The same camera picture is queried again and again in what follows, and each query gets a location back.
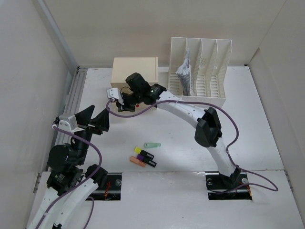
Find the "cream wooden drawer cabinet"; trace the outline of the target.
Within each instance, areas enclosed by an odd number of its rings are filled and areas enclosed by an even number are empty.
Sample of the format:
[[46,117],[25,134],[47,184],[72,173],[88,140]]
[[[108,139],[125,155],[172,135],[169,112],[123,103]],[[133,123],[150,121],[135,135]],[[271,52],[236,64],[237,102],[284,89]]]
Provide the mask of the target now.
[[158,83],[157,57],[115,57],[112,66],[111,87],[122,93],[131,93],[126,83],[128,76],[139,73],[150,86]]

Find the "grey setup guide booklet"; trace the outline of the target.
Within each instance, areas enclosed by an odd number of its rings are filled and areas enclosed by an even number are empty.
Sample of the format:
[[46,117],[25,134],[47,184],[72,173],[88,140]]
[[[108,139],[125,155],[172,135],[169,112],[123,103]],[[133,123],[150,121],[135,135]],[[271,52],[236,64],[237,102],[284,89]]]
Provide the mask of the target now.
[[191,73],[190,65],[190,49],[186,49],[186,54],[183,64],[178,67],[176,74],[183,88],[183,95],[185,96],[195,96],[193,89],[193,79]]

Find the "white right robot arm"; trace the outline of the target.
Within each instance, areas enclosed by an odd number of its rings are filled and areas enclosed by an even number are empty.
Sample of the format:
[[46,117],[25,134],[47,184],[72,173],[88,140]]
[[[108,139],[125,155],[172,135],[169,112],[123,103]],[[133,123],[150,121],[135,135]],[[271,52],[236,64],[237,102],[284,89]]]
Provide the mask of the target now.
[[168,111],[185,120],[195,128],[195,141],[207,148],[216,162],[222,185],[231,188],[237,184],[240,169],[230,160],[222,140],[217,111],[211,105],[203,110],[188,104],[157,83],[149,85],[139,73],[131,74],[125,81],[131,90],[129,94],[121,93],[119,89],[112,93],[112,97],[116,99],[118,112],[134,112],[136,105],[143,103]]

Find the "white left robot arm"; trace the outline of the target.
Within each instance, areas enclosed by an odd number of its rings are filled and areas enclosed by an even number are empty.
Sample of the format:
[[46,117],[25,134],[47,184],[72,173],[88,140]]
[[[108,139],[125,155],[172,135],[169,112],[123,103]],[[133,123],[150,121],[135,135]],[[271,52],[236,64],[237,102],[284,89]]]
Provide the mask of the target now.
[[77,208],[91,193],[105,187],[108,172],[101,167],[102,154],[91,143],[92,135],[101,135],[110,127],[109,112],[102,110],[92,118],[94,105],[76,114],[62,114],[52,128],[71,137],[69,143],[55,145],[47,161],[51,173],[30,229],[65,229]]

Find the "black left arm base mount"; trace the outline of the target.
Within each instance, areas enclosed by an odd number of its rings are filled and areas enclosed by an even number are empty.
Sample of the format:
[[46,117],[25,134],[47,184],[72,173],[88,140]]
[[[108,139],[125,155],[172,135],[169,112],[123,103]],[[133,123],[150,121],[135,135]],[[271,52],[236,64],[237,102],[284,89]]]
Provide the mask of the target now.
[[106,183],[90,194],[94,200],[117,201],[121,200],[122,173],[109,173]]

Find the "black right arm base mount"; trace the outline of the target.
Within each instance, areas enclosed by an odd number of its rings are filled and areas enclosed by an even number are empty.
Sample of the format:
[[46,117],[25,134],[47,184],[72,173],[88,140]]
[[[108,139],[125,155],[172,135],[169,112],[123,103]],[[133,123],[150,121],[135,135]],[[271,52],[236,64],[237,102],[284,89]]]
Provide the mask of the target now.
[[245,172],[239,175],[234,184],[230,182],[225,184],[218,172],[205,173],[205,178],[209,200],[252,200],[252,193],[248,185],[233,190],[233,188],[248,182]]

